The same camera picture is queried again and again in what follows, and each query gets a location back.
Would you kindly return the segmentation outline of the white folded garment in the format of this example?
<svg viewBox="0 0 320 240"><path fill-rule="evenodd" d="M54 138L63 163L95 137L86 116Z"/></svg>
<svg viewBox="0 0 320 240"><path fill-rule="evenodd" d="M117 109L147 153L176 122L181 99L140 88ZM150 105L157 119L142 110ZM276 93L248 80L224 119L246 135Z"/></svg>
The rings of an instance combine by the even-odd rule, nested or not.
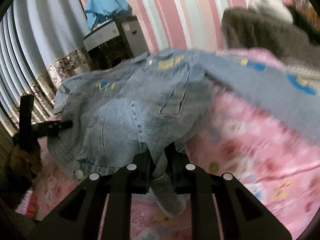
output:
<svg viewBox="0 0 320 240"><path fill-rule="evenodd" d="M279 0L252 0L251 7L258 13L282 22L293 23L289 9Z"/></svg>

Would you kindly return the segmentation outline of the silver black water dispenser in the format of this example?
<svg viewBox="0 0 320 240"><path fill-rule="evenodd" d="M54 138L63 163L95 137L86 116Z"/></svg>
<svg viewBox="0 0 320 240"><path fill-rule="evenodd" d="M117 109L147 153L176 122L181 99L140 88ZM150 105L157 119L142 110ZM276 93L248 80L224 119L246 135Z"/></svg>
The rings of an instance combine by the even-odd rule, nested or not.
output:
<svg viewBox="0 0 320 240"><path fill-rule="evenodd" d="M136 16L104 23L84 37L84 45L96 67L104 70L149 51Z"/></svg>

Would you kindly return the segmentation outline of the blue denim jacket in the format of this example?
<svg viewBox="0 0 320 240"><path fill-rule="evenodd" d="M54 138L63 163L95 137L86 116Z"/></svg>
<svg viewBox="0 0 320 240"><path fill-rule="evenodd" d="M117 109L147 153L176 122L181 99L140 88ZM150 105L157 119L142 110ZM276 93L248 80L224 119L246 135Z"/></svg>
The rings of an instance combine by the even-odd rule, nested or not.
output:
<svg viewBox="0 0 320 240"><path fill-rule="evenodd" d="M173 190L164 149L184 152L212 107L211 80L319 142L319 96L290 72L232 54L165 49L126 60L111 71L66 79L54 112L73 126L48 137L48 150L64 172L83 181L108 175L149 151L156 166L151 189L169 215L185 200Z"/></svg>

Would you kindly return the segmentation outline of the pink floral bed sheet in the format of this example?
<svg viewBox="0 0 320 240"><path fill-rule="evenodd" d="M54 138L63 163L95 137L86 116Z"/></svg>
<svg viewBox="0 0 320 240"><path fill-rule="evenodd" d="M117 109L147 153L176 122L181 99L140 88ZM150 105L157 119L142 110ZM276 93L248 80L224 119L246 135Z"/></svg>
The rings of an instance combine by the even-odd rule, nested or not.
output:
<svg viewBox="0 0 320 240"><path fill-rule="evenodd" d="M266 49L218 51L284 69ZM35 190L28 191L16 210L42 220L76 183L53 161L47 140L40 139L44 173ZM206 172L232 173L291 233L293 239L307 228L319 209L319 147L298 133L238 98L218 90L211 123L188 142L189 159ZM191 239L190 206L167 217L152 192L133 196L130 239Z"/></svg>

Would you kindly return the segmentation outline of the dark brown blanket covered furniture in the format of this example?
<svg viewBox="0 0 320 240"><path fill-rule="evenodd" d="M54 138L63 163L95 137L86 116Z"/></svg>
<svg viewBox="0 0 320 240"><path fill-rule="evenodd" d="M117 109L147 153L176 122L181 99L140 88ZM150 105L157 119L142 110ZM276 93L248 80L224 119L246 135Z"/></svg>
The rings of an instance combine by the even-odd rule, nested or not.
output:
<svg viewBox="0 0 320 240"><path fill-rule="evenodd" d="M228 48L264 48L279 59L293 59L319 65L319 45L294 23L259 14L252 9L226 9L222 32Z"/></svg>

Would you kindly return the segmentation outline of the floral beige curtain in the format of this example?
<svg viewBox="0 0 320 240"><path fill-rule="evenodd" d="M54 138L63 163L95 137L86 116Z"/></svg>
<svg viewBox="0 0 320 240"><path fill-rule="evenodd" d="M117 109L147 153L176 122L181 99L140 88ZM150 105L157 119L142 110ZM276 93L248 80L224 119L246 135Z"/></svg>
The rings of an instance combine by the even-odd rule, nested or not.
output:
<svg viewBox="0 0 320 240"><path fill-rule="evenodd" d="M34 96L32 121L43 122L61 83L93 69L86 23L79 0L10 0L1 14L1 126L10 135L19 128L21 96Z"/></svg>

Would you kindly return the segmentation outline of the blue cloth cover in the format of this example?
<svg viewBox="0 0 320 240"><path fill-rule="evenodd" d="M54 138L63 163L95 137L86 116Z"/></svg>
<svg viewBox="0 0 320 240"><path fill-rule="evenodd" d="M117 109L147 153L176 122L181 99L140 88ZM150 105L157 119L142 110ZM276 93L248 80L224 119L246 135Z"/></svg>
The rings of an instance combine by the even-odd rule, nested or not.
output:
<svg viewBox="0 0 320 240"><path fill-rule="evenodd" d="M87 0L85 14L87 25L93 30L115 17L132 15L132 8L126 0Z"/></svg>

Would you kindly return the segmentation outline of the black garment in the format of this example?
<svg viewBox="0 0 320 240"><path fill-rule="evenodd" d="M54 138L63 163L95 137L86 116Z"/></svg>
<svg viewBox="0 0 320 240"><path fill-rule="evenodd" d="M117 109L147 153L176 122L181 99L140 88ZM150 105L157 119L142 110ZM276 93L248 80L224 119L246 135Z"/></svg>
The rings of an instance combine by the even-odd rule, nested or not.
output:
<svg viewBox="0 0 320 240"><path fill-rule="evenodd" d="M292 15L294 25L306 32L311 44L319 45L319 30L316 30L311 23L307 21L307 18L297 11L294 6L287 5L286 7Z"/></svg>

